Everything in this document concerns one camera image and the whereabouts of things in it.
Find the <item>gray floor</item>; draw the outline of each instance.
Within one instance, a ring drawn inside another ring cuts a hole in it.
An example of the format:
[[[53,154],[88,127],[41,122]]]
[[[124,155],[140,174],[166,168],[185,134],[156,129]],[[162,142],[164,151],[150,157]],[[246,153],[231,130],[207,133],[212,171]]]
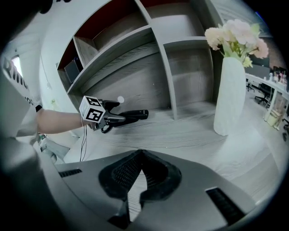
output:
[[[282,176],[287,168],[289,158],[289,139],[285,142],[282,137],[282,133],[284,132],[283,126],[285,123],[282,122],[280,124],[280,131],[268,126],[268,124],[262,119],[263,114],[266,111],[264,109],[265,105],[258,105],[256,103],[256,100],[254,100],[255,94],[257,93],[254,93],[253,91],[247,92],[244,109],[250,113],[251,124],[265,139],[266,144],[273,154],[279,173]]]
[[[262,118],[265,108],[248,92],[240,121],[232,134],[223,137],[213,130],[215,106],[197,102],[179,108],[180,118],[171,111],[150,111],[138,121],[107,134],[88,129],[85,160],[93,160],[128,150],[148,149],[204,164],[247,192],[256,203],[270,197],[279,184],[288,159],[288,143],[282,129],[271,128]],[[80,138],[65,162],[79,161]],[[139,194],[146,190],[141,174],[129,193],[131,219],[140,211]]]

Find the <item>vent grille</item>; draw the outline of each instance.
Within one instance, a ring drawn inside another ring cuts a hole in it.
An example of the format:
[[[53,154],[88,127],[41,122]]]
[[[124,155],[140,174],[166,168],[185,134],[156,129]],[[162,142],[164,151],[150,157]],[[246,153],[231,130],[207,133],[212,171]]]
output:
[[[214,202],[218,210],[228,222],[228,225],[232,225],[240,220],[245,214],[222,192],[222,190],[215,188],[206,190],[211,200]]]
[[[61,171],[59,172],[59,175],[63,178],[63,177],[72,176],[81,172],[82,171],[79,168],[77,168],[77,169],[68,170],[68,171]]]

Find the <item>white vase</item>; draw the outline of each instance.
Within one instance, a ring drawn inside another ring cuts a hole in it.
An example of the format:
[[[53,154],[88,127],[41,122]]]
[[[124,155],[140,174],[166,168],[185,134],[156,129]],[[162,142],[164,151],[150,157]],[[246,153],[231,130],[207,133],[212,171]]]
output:
[[[229,135],[239,121],[246,94],[246,76],[242,63],[233,58],[223,59],[221,83],[214,119],[214,130]]]

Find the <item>black wire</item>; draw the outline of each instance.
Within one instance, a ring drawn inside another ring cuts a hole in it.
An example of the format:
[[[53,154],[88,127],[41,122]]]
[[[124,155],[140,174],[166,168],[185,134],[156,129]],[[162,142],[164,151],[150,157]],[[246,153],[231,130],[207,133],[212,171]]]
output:
[[[83,139],[82,139],[82,143],[81,143],[81,150],[80,150],[80,159],[79,159],[79,162],[81,162],[81,155],[82,155],[83,141],[84,141],[84,127],[83,127]]]
[[[86,154],[86,147],[87,147],[87,127],[85,126],[85,140],[84,140],[84,142],[85,142],[85,152],[84,152],[84,155],[83,155],[83,159],[82,159],[82,161],[84,160],[84,158],[85,158],[85,154]]]
[[[101,128],[101,132],[105,134],[106,132],[109,132],[111,129],[112,129],[112,126],[108,125],[108,128],[106,129]]]

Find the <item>white ball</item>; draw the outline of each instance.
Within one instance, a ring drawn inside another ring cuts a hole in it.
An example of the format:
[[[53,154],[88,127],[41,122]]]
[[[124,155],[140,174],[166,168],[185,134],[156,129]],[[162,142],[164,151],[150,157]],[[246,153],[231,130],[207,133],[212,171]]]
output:
[[[117,97],[117,101],[118,101],[119,103],[123,103],[123,102],[125,101],[125,99],[124,99],[124,97],[119,96],[119,97]]]

